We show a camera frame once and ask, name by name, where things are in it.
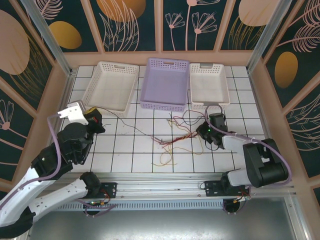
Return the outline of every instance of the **cable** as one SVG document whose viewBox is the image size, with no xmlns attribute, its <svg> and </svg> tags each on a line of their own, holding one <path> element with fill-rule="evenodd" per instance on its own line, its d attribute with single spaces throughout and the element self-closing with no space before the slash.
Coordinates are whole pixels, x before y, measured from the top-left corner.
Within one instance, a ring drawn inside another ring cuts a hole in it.
<svg viewBox="0 0 320 240">
<path fill-rule="evenodd" d="M 270 151 L 272 151 L 275 155 L 277 155 L 281 159 L 281 161 L 285 165 L 286 169 L 288 170 L 288 178 L 287 178 L 287 180 L 284 181 L 284 182 L 281 182 L 281 183 L 274 183 L 274 185 L 276 185 L 276 186 L 284 186 L 284 185 L 286 185 L 286 184 L 291 182 L 292 172 L 291 172 L 290 166 L 287 163 L 287 161 L 285 160 L 285 158 L 279 152 L 277 152 L 277 150 L 275 150 L 273 147 L 269 146 L 265 142 L 263 142 L 263 141 L 261 141 L 259 139 L 255 139 L 254 137 L 251 138 L 251 137 L 243 136 L 243 135 L 240 135 L 240 134 L 237 134 L 237 133 L 230 133 L 230 132 L 227 132 L 227 131 L 222 131 L 219 128 L 216 128 L 215 126 L 213 126 L 211 124 L 211 122 L 209 120 L 209 117 L 208 117 L 208 108 L 211 107 L 211 106 L 218 106 L 221 109 L 221 113 L 223 112 L 223 109 L 219 104 L 215 104 L 214 103 L 214 104 L 210 104 L 210 105 L 208 105 L 206 107 L 205 112 L 204 112 L 204 118 L 205 118 L 205 121 L 208 123 L 208 125 L 211 128 L 213 128 L 214 130 L 218 131 L 219 133 L 225 134 L 227 136 L 236 137 L 238 139 L 242 139 L 242 140 L 245 140 L 245 141 L 250 141 L 252 143 L 259 143 L 259 144 L 263 145 L 264 147 L 268 148 Z"/>
<path fill-rule="evenodd" d="M 60 117 L 60 114 L 55 114 L 52 116 L 48 116 L 47 123 L 48 123 L 48 127 L 50 130 L 50 133 L 52 135 L 53 138 L 53 142 L 54 142 L 54 146 L 55 146 L 55 150 L 56 150 L 56 155 L 57 155 L 57 166 L 56 169 L 53 173 L 51 173 L 48 176 L 44 176 L 44 177 L 37 177 L 31 180 L 26 181 L 25 183 L 21 184 L 19 187 L 16 188 L 16 190 L 14 190 L 0 205 L 0 211 L 2 210 L 2 208 L 7 204 L 7 202 L 14 196 L 17 194 L 17 192 L 21 191 L 25 186 L 27 186 L 30 183 L 36 182 L 36 181 L 44 181 L 44 180 L 48 180 L 53 178 L 55 175 L 58 174 L 58 172 L 60 171 L 61 168 L 61 152 L 60 152 L 60 147 L 59 147 L 59 143 L 58 143 L 58 139 L 57 136 L 55 134 L 54 128 L 50 122 L 50 119 L 52 118 L 56 118 L 56 117 Z"/>
<path fill-rule="evenodd" d="M 209 149 L 209 150 L 211 150 L 211 151 L 217 151 L 217 150 L 219 149 L 219 146 L 217 146 L 217 148 L 216 148 L 215 150 L 213 150 L 213 149 L 212 149 L 212 144 L 210 144 L 211 148 L 208 148 L 207 143 L 209 143 L 209 142 L 207 142 L 206 140 L 204 140 L 204 144 L 205 144 L 205 147 L 206 147 L 207 149 Z"/>
<path fill-rule="evenodd" d="M 97 214 L 94 214 L 94 215 L 90 215 L 87 210 L 89 209 L 89 207 L 87 206 L 85 209 L 84 209 L 84 213 L 85 215 L 88 217 L 88 218 L 97 218 L 97 217 L 100 217 L 104 214 L 107 214 L 108 212 L 110 212 L 111 209 L 115 208 L 117 205 L 111 205 L 111 206 L 108 206 L 108 207 L 104 207 L 103 209 L 106 209 L 105 211 L 100 211 L 98 212 Z"/>
<path fill-rule="evenodd" d="M 159 143 L 159 144 L 163 144 L 163 145 L 164 145 L 164 144 L 167 144 L 166 141 L 163 141 L 162 139 L 159 139 L 159 138 L 155 137 L 154 135 L 146 134 L 146 133 L 144 133 L 143 131 L 141 131 L 141 130 L 139 130 L 138 128 L 136 128 L 135 126 L 131 126 L 131 125 L 126 124 L 126 123 L 123 121 L 122 118 L 118 117 L 117 114 L 115 114 L 114 112 L 112 112 L 112 111 L 110 111 L 110 110 L 108 110 L 108 109 L 106 109 L 106 108 L 103 108 L 103 107 L 100 107 L 100 106 L 93 106 L 93 107 L 91 107 L 91 108 L 88 110 L 88 112 L 91 111 L 91 110 L 94 109 L 94 108 L 103 109 L 103 110 L 105 110 L 105 111 L 113 114 L 113 115 L 116 116 L 117 119 L 119 119 L 125 126 L 130 127 L 130 128 L 133 128 L 133 129 L 137 130 L 138 132 L 142 133 L 142 134 L 145 135 L 145 136 L 151 137 L 155 142 L 157 142 L 157 143 Z"/>
</svg>

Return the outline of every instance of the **black grid line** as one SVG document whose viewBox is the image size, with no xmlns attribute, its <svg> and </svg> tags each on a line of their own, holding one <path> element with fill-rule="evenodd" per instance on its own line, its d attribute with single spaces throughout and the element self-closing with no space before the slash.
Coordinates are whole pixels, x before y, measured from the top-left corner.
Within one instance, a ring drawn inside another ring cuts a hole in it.
<svg viewBox="0 0 320 240">
<path fill-rule="evenodd" d="M 119 121 L 119 118 L 116 119 L 116 125 L 115 125 L 115 132 L 116 132 L 116 133 L 117 133 L 118 121 Z M 114 164 L 116 138 L 117 138 L 117 135 L 114 136 L 114 143 L 113 143 L 113 152 L 112 152 L 112 161 L 111 161 L 110 173 L 112 173 L 112 166 L 113 166 L 113 164 Z"/>
<path fill-rule="evenodd" d="M 93 140 L 94 139 L 95 139 L 95 141 L 94 141 L 94 147 L 93 147 L 93 153 L 92 153 L 92 162 L 91 162 L 90 172 L 92 171 L 92 165 L 94 164 L 98 134 L 95 135 L 95 138 L 93 137 Z"/>
<path fill-rule="evenodd" d="M 170 115 L 170 117 L 171 117 L 171 123 L 173 122 L 173 120 L 172 120 L 172 114 L 173 114 L 173 112 L 171 112 L 171 115 Z M 174 125 L 173 124 L 171 124 L 171 135 L 172 135 L 172 137 L 171 137 L 171 139 L 172 139 L 172 142 L 174 141 Z M 172 172 L 174 173 L 175 172 L 175 162 L 174 162 L 174 143 L 172 143 L 172 151 L 171 151 L 171 157 L 172 157 Z"/>
<path fill-rule="evenodd" d="M 155 135 L 155 111 L 153 110 L 153 120 L 152 120 L 152 135 Z M 155 154 L 155 141 L 152 141 L 152 173 L 154 172 L 154 154 Z"/>
<path fill-rule="evenodd" d="M 152 135 L 154 135 L 154 133 L 155 133 L 155 120 L 157 120 L 157 119 L 169 119 L 169 117 L 163 117 L 161 114 L 160 114 L 160 116 L 157 116 L 156 118 L 155 118 L 155 115 L 156 115 L 156 113 L 155 113 L 155 111 L 153 110 L 153 116 L 152 116 L 152 118 L 151 118 L 151 116 L 149 116 L 149 117 L 137 117 L 137 109 L 138 109 L 138 105 L 140 104 L 139 103 L 139 91 L 141 91 L 141 88 L 142 88 L 142 86 L 140 86 L 140 89 L 139 89 L 139 85 L 141 85 L 141 79 L 140 78 L 143 78 L 143 76 L 140 76 L 140 71 L 141 71 L 141 69 L 140 69 L 140 67 L 139 67 L 139 77 L 138 77 L 138 81 L 137 81 L 137 85 L 136 85 L 136 87 L 135 87 L 135 91 L 136 91 L 136 101 L 135 102 L 131 102 L 130 104 L 130 107 L 132 107 L 132 108 L 134 108 L 135 107 L 135 118 L 126 118 L 126 119 L 128 119 L 128 120 L 132 120 L 132 126 L 134 126 L 134 127 L 136 127 L 137 126 L 137 120 L 139 120 L 139 119 L 152 119 Z M 247 131 L 247 126 L 246 126 L 246 123 L 245 123 L 245 119 L 258 119 L 258 118 L 244 118 L 244 114 L 243 114 L 243 110 L 242 110 L 242 108 L 241 108 L 241 105 L 247 105 L 247 104 L 250 104 L 250 105 L 252 105 L 253 103 L 240 103 L 240 98 L 239 98 L 239 93 L 238 93 L 238 88 L 237 88 L 237 86 L 236 86 L 236 82 L 235 82 L 235 77 L 234 77 L 234 73 L 233 73 L 233 69 L 232 69 L 232 67 L 231 67 L 231 73 L 232 73 L 232 76 L 233 77 L 231 77 L 231 78 L 233 78 L 233 82 L 234 82 L 234 87 L 235 87 L 235 89 L 230 89 L 230 91 L 237 91 L 237 97 L 238 97 L 238 100 L 239 100 L 239 103 L 231 103 L 231 104 L 239 104 L 240 105 L 240 109 L 241 109 L 241 114 L 242 114 L 242 118 L 240 118 L 240 117 L 237 117 L 237 118 L 231 118 L 231 117 L 228 117 L 228 119 L 242 119 L 243 120 L 243 123 L 244 123 L 244 127 L 245 127 L 245 132 L 246 132 L 246 135 L 248 136 L 248 131 Z M 77 90 L 74 90 L 74 87 L 75 87 L 75 83 L 76 83 L 76 79 L 75 79 L 75 81 L 74 81 L 74 83 L 73 83 L 73 86 L 72 86 L 72 91 L 71 91 L 71 94 L 70 94 L 70 96 L 69 96 L 69 102 L 70 102 L 70 100 L 71 100 L 71 96 L 72 96 L 72 93 L 74 93 L 73 91 L 83 91 L 83 90 L 81 90 L 81 89 L 77 89 Z M 188 99 L 188 109 L 191 109 L 191 105 L 190 105 L 190 103 L 191 103 L 191 100 L 189 99 L 190 98 L 190 96 L 189 96 L 189 94 L 187 95 L 187 99 Z M 192 120 L 195 120 L 195 119 L 197 119 L 197 118 L 191 118 L 191 114 L 190 114 L 190 112 L 188 113 L 189 114 L 189 116 L 186 116 L 187 117 L 187 119 L 189 120 L 189 121 L 192 121 Z M 117 121 L 116 121 L 116 127 L 115 127 L 115 134 L 100 134 L 100 135 L 107 135 L 107 136 L 114 136 L 114 145 L 113 145 L 113 152 L 99 152 L 100 154 L 112 154 L 112 161 L 111 161 L 111 168 L 110 168 L 110 172 L 112 172 L 112 168 L 113 168 L 113 160 L 114 160 L 114 154 L 124 154 L 124 152 L 115 152 L 115 147 L 116 147 L 116 137 L 117 137 L 117 135 L 118 136 L 133 136 L 133 146 L 132 146 L 132 162 L 131 162 L 131 172 L 133 172 L 133 164 L 134 164 L 134 154 L 152 154 L 152 169 L 151 169 L 151 172 L 153 173 L 154 172 L 154 165 L 153 165 L 153 163 L 154 163 L 154 161 L 155 161 L 155 159 L 154 159 L 154 154 L 162 154 L 161 152 L 155 152 L 155 149 L 154 149 L 154 147 L 155 147 L 155 143 L 154 143 L 154 141 L 152 141 L 152 150 L 150 150 L 150 152 L 135 152 L 135 145 L 137 145 L 137 143 L 135 143 L 135 140 L 136 140 L 136 136 L 143 136 L 142 134 L 138 134 L 136 131 L 134 131 L 133 132 L 133 134 L 117 134 L 117 130 L 118 130 L 118 123 L 119 123 L 119 119 L 118 118 L 116 118 L 116 117 L 112 117 L 112 116 L 108 116 L 108 117 L 104 117 L 103 119 L 106 119 L 106 120 L 109 120 L 109 119 L 117 119 Z M 171 127 L 171 134 L 161 134 L 161 135 L 154 135 L 154 136 L 168 136 L 169 138 L 170 138 L 170 135 L 171 135 L 171 138 L 172 138 L 172 140 L 175 138 L 175 136 L 181 136 L 181 134 L 174 134 L 174 129 L 173 129 L 173 126 Z M 93 167 L 93 163 L 94 163 L 94 160 L 95 160 L 95 153 L 96 153 L 96 144 L 97 144 L 97 139 L 98 139 L 98 137 L 96 136 L 96 140 L 95 140 L 95 143 L 94 143 L 94 146 L 92 146 L 93 147 L 93 152 L 92 152 L 92 162 L 91 162 L 91 167 L 90 167 L 90 169 L 92 169 L 92 167 Z M 179 152 L 179 154 L 192 154 L 192 164 L 193 164 L 193 172 L 195 173 L 195 158 L 194 158 L 194 153 L 200 153 L 199 151 L 196 151 L 196 152 L 194 152 L 194 146 L 193 146 L 193 141 L 194 141 L 195 139 L 192 139 L 191 138 L 191 152 Z M 235 153 L 235 152 L 214 152 L 214 151 L 211 151 L 211 156 L 212 156 L 212 163 L 213 163 L 213 171 L 214 172 L 216 172 L 216 170 L 215 170 L 215 155 L 217 156 L 217 154 L 230 154 L 231 153 L 231 156 L 232 156 L 232 161 L 233 161 L 233 167 L 234 167 L 234 169 L 235 169 L 235 160 L 234 160 L 234 155 L 233 154 L 237 154 L 237 153 Z M 172 151 L 172 172 L 174 172 L 174 151 Z"/>
<path fill-rule="evenodd" d="M 238 89 L 237 89 L 237 85 L 236 85 L 236 81 L 235 81 L 235 78 L 233 77 L 233 81 L 234 81 L 234 86 L 235 86 L 235 89 L 236 89 L 236 95 L 238 96 L 238 100 L 239 100 L 239 103 L 240 103 L 240 109 L 241 109 L 241 115 L 242 115 L 242 119 L 243 119 L 243 124 L 244 124 L 244 129 L 245 129 L 245 133 L 246 133 L 246 136 L 248 136 L 248 132 L 247 132 L 247 127 L 246 127 L 246 122 L 245 122 L 245 118 L 244 118 L 244 113 L 242 111 L 242 107 L 241 107 L 241 102 L 240 102 L 240 98 L 239 98 L 239 93 L 238 93 Z"/>
<path fill-rule="evenodd" d="M 189 99 L 189 94 L 187 94 L 187 97 L 188 97 L 188 109 L 190 110 L 190 104 L 189 102 L 191 102 L 191 100 Z M 191 117 L 190 117 L 190 111 L 188 111 L 188 115 L 189 115 L 189 123 L 191 122 Z M 191 138 L 191 155 L 192 155 L 192 166 L 193 166 L 193 172 L 195 173 L 195 158 L 194 158 L 194 145 L 193 145 L 193 138 Z"/>
<path fill-rule="evenodd" d="M 138 103 L 138 96 L 139 96 L 139 92 L 138 90 L 135 90 L 136 92 L 136 103 Z M 134 119 L 134 131 L 133 131 L 133 145 L 132 145 L 132 163 L 131 163 L 131 172 L 133 172 L 134 169 L 134 155 L 135 155 L 135 137 L 136 137 L 136 124 L 137 124 L 137 108 L 138 108 L 138 104 L 135 105 L 135 119 Z"/>
<path fill-rule="evenodd" d="M 226 125 L 226 129 L 229 131 L 227 121 L 225 121 L 225 125 Z M 231 151 L 231 156 L 232 156 L 233 168 L 236 169 L 233 151 Z"/>
</svg>

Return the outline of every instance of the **flower illustration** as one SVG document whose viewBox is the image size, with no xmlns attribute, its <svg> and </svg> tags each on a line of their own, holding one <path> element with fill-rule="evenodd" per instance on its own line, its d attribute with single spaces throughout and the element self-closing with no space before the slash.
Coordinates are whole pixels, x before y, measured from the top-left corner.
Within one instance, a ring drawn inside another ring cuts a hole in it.
<svg viewBox="0 0 320 240">
<path fill-rule="evenodd" d="M 210 5 L 217 4 L 220 0 L 186 0 L 186 3 L 189 5 L 188 12 L 186 14 L 186 26 L 185 26 L 185 50 L 188 50 L 188 26 L 189 26 L 189 15 L 190 8 L 198 5 Z"/>
<path fill-rule="evenodd" d="M 7 107 L 3 99 L 0 100 L 0 129 L 10 129 L 10 121 L 14 114 L 15 105 L 8 101 Z"/>
<path fill-rule="evenodd" d="M 199 19 L 199 12 L 192 14 L 192 24 L 195 33 L 194 50 L 197 50 L 197 37 L 198 34 L 205 34 L 217 30 L 217 25 L 214 24 L 216 19 L 215 13 L 203 13 Z"/>
<path fill-rule="evenodd" d="M 26 136 L 14 131 L 10 128 L 10 122 L 11 122 L 12 116 L 14 114 L 14 109 L 15 109 L 15 105 L 12 102 L 8 101 L 8 103 L 6 105 L 6 103 L 3 99 L 0 100 L 0 130 L 4 130 L 4 131 L 9 130 L 9 131 L 13 132 L 14 134 L 26 139 L 27 138 Z M 14 147 L 16 149 L 23 150 L 23 147 L 15 145 L 15 144 L 13 144 L 9 141 L 6 141 L 4 139 L 0 138 L 0 142 L 7 144 L 11 147 Z"/>
<path fill-rule="evenodd" d="M 186 25 L 185 21 L 183 21 L 183 17 L 181 16 L 181 13 L 173 13 L 172 16 L 170 13 L 167 13 L 165 15 L 165 20 L 168 23 L 168 26 L 170 28 L 170 33 L 171 33 L 171 42 L 173 46 L 173 50 L 175 51 L 175 44 L 174 44 L 174 38 L 172 35 L 172 29 L 175 28 L 180 28 Z"/>
</svg>

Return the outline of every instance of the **floral wallpaper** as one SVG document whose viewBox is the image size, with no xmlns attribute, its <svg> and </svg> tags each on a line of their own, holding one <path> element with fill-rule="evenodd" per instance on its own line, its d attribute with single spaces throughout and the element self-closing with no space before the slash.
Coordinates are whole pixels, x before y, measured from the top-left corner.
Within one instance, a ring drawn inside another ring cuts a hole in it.
<svg viewBox="0 0 320 240">
<path fill-rule="evenodd" d="M 224 0 L 164 0 L 163 50 L 213 50 Z"/>
<path fill-rule="evenodd" d="M 0 89 L 0 179 L 12 181 L 33 120 Z"/>
</svg>

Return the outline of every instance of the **metal bar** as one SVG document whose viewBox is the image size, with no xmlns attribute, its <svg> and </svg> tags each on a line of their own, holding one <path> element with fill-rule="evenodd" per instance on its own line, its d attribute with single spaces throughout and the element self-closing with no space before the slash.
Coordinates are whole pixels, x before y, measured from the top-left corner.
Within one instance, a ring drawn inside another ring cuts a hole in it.
<svg viewBox="0 0 320 240">
<path fill-rule="evenodd" d="M 248 61 L 248 74 L 255 69 L 258 61 L 260 60 L 263 52 L 265 51 L 267 45 L 271 41 L 273 35 L 275 34 L 276 30 L 278 29 L 281 21 L 288 11 L 292 0 L 281 0 L 279 1 L 277 7 L 275 8 L 274 13 L 272 14 L 269 23 L 265 26 L 261 37 L 259 38 L 253 53 Z"/>
<path fill-rule="evenodd" d="M 296 197 L 288 196 L 284 198 L 284 201 L 296 239 L 312 240 L 307 223 L 301 212 L 298 199 Z"/>
<path fill-rule="evenodd" d="M 49 46 L 52 54 L 54 55 L 58 63 L 61 65 L 63 71 L 66 75 L 69 76 L 71 74 L 71 67 L 69 66 L 68 61 L 65 58 L 65 55 L 62 52 L 60 46 L 57 44 L 54 36 L 52 35 L 48 27 L 48 24 L 39 12 L 36 2 L 31 0 L 21 0 L 21 3 L 23 4 L 26 12 L 31 17 L 36 28 L 41 33 L 43 39 Z"/>
</svg>

